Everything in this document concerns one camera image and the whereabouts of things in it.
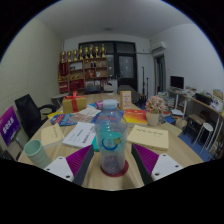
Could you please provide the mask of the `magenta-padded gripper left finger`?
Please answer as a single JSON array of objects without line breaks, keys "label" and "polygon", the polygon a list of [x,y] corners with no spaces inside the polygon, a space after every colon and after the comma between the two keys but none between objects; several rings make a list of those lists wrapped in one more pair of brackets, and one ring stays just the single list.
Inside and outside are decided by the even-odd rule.
[{"label": "magenta-padded gripper left finger", "polygon": [[68,157],[57,157],[45,171],[81,186],[93,156],[93,146],[89,145]]}]

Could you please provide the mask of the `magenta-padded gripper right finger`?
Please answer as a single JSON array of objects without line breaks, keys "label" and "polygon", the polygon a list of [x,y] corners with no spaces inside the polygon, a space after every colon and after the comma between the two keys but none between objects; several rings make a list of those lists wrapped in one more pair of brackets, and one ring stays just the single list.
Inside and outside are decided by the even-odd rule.
[{"label": "magenta-padded gripper right finger", "polygon": [[166,153],[158,155],[137,144],[132,144],[131,153],[145,185],[182,169],[182,166]]}]

